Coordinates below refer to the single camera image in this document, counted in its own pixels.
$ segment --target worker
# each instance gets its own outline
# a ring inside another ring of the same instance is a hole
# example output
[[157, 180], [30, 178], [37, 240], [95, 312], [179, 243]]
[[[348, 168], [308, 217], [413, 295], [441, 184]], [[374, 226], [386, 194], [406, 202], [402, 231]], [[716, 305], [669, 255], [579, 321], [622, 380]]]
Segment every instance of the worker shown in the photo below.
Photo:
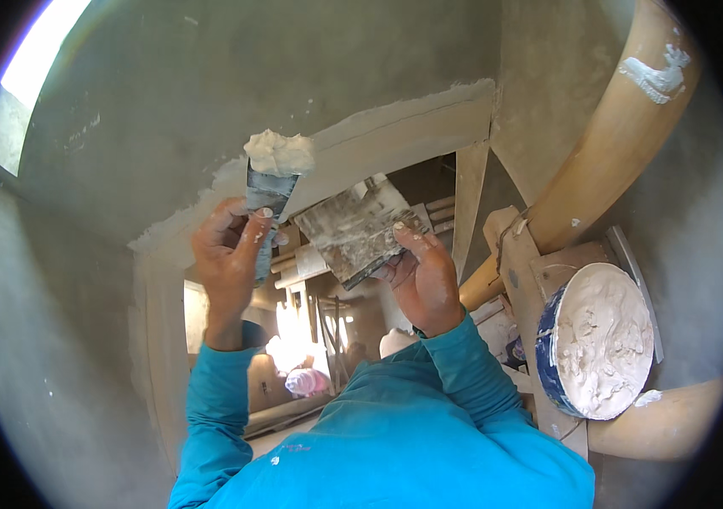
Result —
[[193, 235], [209, 296], [189, 381], [189, 437], [169, 507], [590, 507], [593, 471], [536, 429], [509, 376], [458, 301], [455, 267], [432, 234], [403, 223], [406, 249], [375, 274], [420, 340], [362, 361], [310, 432], [251, 461], [241, 315], [270, 209], [222, 202]]

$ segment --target narrow putty knife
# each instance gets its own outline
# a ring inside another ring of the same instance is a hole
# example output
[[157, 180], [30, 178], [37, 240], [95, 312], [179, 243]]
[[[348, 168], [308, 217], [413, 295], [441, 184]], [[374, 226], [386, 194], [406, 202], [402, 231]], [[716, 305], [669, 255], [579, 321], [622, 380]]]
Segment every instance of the narrow putty knife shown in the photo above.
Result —
[[276, 236], [279, 228], [277, 222], [282, 210], [288, 203], [290, 193], [293, 192], [298, 175], [290, 175], [287, 177], [277, 177], [267, 173], [260, 173], [251, 168], [251, 159], [248, 159], [248, 178], [246, 181], [246, 208], [248, 210], [261, 209], [268, 207], [274, 211], [274, 227], [262, 239], [262, 247], [260, 254], [257, 255], [257, 265], [255, 268], [254, 287], [259, 288], [268, 277], [271, 271], [271, 241]]

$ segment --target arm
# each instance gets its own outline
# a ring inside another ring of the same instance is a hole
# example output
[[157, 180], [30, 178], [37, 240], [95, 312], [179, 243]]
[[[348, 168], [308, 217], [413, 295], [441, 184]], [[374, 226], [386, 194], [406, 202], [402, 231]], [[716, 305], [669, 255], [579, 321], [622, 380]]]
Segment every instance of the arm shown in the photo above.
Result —
[[522, 409], [517, 388], [489, 353], [468, 313], [453, 330], [423, 343], [438, 369], [444, 392], [471, 415], [478, 429], [505, 412], [533, 425]]
[[390, 284], [398, 306], [419, 329], [444, 392], [467, 411], [478, 429], [507, 411], [526, 424], [517, 388], [480, 339], [477, 327], [460, 304], [455, 265], [432, 234], [422, 235], [396, 223], [393, 235], [407, 251], [373, 276]]
[[205, 503], [251, 461], [243, 440], [248, 423], [248, 365], [254, 350], [218, 352], [203, 345], [189, 379], [189, 438], [169, 507]]
[[517, 388], [480, 339], [460, 305], [455, 266], [432, 234], [396, 224], [393, 234], [407, 249], [374, 275], [386, 280], [407, 319], [424, 334], [446, 395], [497, 447], [483, 448], [536, 473], [550, 506], [589, 506], [590, 465], [560, 441], [541, 433], [520, 407]]
[[273, 212], [247, 214], [244, 198], [226, 199], [192, 236], [209, 312], [186, 393], [189, 437], [169, 498], [172, 508], [203, 505], [251, 461], [243, 432], [248, 423], [248, 366], [255, 349], [243, 350], [243, 340], [250, 338], [240, 316], [251, 302], [262, 245], [257, 240], [270, 231]]

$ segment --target turquoise long-sleeve shirt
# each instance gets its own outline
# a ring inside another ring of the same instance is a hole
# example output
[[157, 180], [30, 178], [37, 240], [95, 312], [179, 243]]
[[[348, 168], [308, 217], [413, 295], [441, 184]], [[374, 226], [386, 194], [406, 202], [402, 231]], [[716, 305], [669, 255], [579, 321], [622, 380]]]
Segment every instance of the turquoise long-sleeve shirt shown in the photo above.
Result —
[[313, 429], [251, 461], [254, 350], [204, 346], [169, 507], [590, 507], [593, 471], [541, 433], [467, 314], [460, 326], [362, 362]]

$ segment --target window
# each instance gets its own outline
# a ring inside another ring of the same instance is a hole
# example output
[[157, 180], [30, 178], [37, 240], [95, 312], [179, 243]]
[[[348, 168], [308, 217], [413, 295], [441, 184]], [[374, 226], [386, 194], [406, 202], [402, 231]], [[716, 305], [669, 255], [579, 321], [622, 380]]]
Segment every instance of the window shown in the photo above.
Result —
[[31, 26], [0, 83], [22, 104], [33, 109], [61, 42], [90, 0], [53, 0]]

